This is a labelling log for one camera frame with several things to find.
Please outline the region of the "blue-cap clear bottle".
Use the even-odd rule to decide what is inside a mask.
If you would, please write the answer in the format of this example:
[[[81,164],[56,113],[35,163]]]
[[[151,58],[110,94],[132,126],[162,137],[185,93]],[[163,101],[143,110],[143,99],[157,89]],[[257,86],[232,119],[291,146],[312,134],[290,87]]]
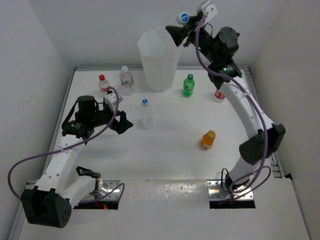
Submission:
[[[141,101],[140,118],[141,118],[142,126],[145,129],[149,129],[153,126],[153,123],[154,123],[153,112],[152,112],[151,104],[146,98],[142,99]]]
[[[166,16],[158,26],[156,27],[156,35],[160,39],[166,39],[169,37],[169,32],[166,30],[166,27],[184,27],[190,19],[190,16],[187,12],[175,13],[169,16]]]

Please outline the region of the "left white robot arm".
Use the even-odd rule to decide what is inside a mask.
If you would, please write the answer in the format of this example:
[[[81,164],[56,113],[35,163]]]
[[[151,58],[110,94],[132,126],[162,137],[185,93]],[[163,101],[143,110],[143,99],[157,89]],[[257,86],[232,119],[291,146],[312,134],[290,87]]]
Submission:
[[[76,167],[77,180],[69,186],[66,183],[82,148],[96,136],[95,128],[103,126],[120,135],[133,127],[126,113],[118,110],[119,102],[112,91],[103,96],[101,103],[91,95],[77,98],[62,122],[58,150],[34,186],[24,189],[21,195],[28,223],[64,228],[76,205],[91,204],[111,194],[103,189],[100,173],[81,166]]]

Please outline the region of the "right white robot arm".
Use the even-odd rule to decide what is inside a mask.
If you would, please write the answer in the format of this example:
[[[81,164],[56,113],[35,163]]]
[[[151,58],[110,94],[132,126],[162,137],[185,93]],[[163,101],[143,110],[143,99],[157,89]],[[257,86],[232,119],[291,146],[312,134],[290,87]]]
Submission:
[[[223,185],[226,192],[233,194],[237,188],[249,188],[255,182],[265,167],[265,160],[278,150],[286,129],[263,112],[247,89],[233,60],[240,34],[231,27],[223,27],[212,36],[205,29],[205,21],[205,16],[197,14],[183,25],[167,23],[164,29],[176,46],[194,45],[210,81],[230,102],[245,128],[248,139],[239,146],[240,158],[226,174]]]

